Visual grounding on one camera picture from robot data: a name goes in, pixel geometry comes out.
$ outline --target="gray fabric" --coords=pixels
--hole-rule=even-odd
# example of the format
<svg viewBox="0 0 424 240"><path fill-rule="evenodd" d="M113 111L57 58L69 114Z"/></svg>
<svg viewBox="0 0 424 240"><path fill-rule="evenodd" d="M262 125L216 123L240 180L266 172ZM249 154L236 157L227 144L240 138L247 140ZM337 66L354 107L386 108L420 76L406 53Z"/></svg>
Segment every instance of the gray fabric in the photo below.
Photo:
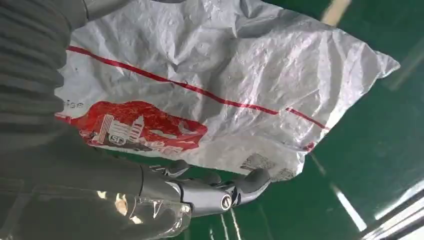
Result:
<svg viewBox="0 0 424 240"><path fill-rule="evenodd" d="M81 0L1 1L0 178L138 195L138 164L99 155L55 118L63 110L57 69L84 21Z"/></svg>

